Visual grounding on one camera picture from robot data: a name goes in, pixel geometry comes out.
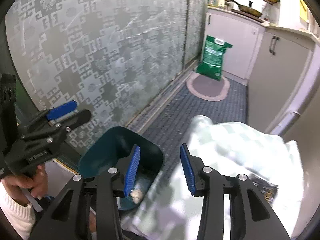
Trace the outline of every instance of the teal dustpan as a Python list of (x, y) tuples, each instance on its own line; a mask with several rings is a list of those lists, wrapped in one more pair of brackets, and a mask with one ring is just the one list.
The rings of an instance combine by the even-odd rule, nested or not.
[[(116, 126), (106, 131), (79, 160), (79, 173), (85, 178), (97, 176), (115, 166), (120, 158), (129, 156), (135, 144), (140, 147), (140, 162), (134, 188), (145, 195), (162, 168), (164, 156), (157, 145), (127, 128)], [(121, 199), (118, 207), (128, 210), (134, 208), (135, 203), (132, 199)]]

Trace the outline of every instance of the frying pan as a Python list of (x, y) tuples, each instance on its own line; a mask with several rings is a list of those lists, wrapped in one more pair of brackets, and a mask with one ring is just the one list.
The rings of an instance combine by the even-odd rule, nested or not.
[(238, 5), (239, 7), (239, 10), (242, 11), (242, 12), (245, 12), (245, 13), (248, 13), (248, 14), (251, 14), (257, 18), (260, 18), (262, 13), (255, 10), (255, 9), (252, 9), (251, 7), (249, 6), (245, 6), (245, 5), (242, 5), (242, 4), (238, 4), (235, 0), (226, 0), (226, 1), (230, 1), (230, 2), (234, 2)]

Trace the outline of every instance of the person's hand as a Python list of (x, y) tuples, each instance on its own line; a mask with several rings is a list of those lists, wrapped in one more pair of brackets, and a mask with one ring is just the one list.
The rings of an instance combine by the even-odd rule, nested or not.
[(26, 205), (29, 203), (29, 200), (22, 193), (20, 187), (28, 189), (31, 188), (31, 195), (38, 199), (45, 196), (48, 191), (48, 176), (45, 172), (44, 164), (37, 166), (36, 174), (32, 178), (23, 174), (18, 176), (8, 175), (1, 179), (1, 182), (8, 195), (20, 205)]

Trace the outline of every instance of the white sleeve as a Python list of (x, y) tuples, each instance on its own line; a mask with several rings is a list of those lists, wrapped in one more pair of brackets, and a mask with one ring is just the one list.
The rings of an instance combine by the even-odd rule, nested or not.
[(27, 207), (19, 205), (7, 194), (0, 182), (0, 207), (17, 233), (27, 240), (36, 222), (32, 205), (28, 204)]

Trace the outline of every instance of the cabinet door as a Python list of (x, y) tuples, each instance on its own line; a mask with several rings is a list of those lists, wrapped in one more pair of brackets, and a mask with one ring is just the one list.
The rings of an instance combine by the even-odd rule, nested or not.
[(265, 132), (289, 99), (305, 67), (309, 50), (279, 37), (273, 56), (273, 34), (265, 33), (248, 82), (248, 125)]
[(258, 28), (222, 15), (211, 14), (206, 21), (206, 34), (233, 45), (223, 56), (222, 69), (246, 78), (258, 37)]

